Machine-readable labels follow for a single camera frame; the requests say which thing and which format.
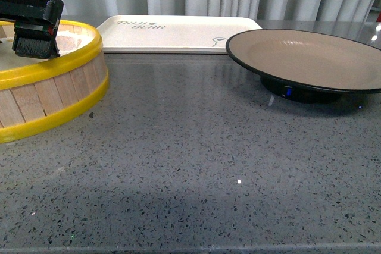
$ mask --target gray countertop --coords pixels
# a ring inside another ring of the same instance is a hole
[[[0,252],[381,253],[380,95],[288,101],[227,55],[105,60],[98,104],[0,145]]]

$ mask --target black plate base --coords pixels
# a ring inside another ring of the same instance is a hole
[[[328,104],[340,98],[338,93],[317,92],[315,90],[303,89],[281,83],[277,80],[261,76],[261,83],[272,93],[291,101],[302,102],[305,104]]]

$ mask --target black plate rim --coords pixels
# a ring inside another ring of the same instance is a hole
[[[256,68],[253,68],[252,66],[250,66],[250,65],[244,63],[243,61],[241,61],[230,50],[229,43],[230,43],[230,41],[234,37],[236,37],[236,36],[238,36],[240,34],[243,34],[243,33],[250,33],[250,32],[260,33],[260,31],[263,32],[263,31],[268,31],[268,30],[297,31],[297,32],[303,32],[303,33],[320,34],[320,35],[335,37],[335,38],[351,41],[351,42],[354,42],[354,43],[357,43],[357,44],[360,44],[360,45],[368,46],[368,47],[371,47],[371,48],[376,49],[376,50],[381,52],[381,49],[373,47],[373,46],[370,46],[370,45],[367,45],[367,44],[364,44],[364,43],[360,43],[360,42],[357,42],[357,41],[354,41],[354,40],[351,40],[351,39],[342,38],[342,37],[339,37],[339,36],[319,33],[319,32],[303,31],[303,30],[295,30],[295,29],[256,29],[256,30],[247,30],[247,31],[239,32],[239,33],[231,36],[230,38],[228,38],[228,40],[226,41],[226,51],[227,51],[227,54],[229,55],[229,57],[231,57],[231,59],[234,60],[234,62],[237,62],[239,65],[241,65],[242,67],[246,68],[247,70],[252,71],[255,74],[258,74],[259,76],[268,77],[270,79],[279,81],[279,82],[281,82],[283,84],[287,84],[287,85],[290,85],[290,86],[293,86],[293,87],[298,87],[298,88],[308,89],[308,90],[315,90],[315,91],[318,91],[318,92],[329,92],[329,93],[380,93],[381,92],[381,87],[378,88],[378,89],[335,89],[335,88],[331,88],[331,87],[314,86],[312,84],[300,83],[300,82],[297,82],[297,81],[283,79],[281,77],[277,77],[277,76],[274,76],[272,74],[268,74],[268,73],[265,73],[265,72],[263,72],[261,70],[258,70]]]

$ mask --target plate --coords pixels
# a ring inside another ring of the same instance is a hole
[[[331,35],[251,30],[226,43],[230,57],[262,77],[308,90],[381,92],[381,50]]]
[[[117,15],[98,27],[107,53],[226,54],[228,38],[254,29],[242,17],[166,15]]]

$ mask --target beige plate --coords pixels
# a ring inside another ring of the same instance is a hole
[[[286,84],[331,92],[381,92],[381,50],[351,40],[294,30],[232,36],[229,55],[243,67]]]

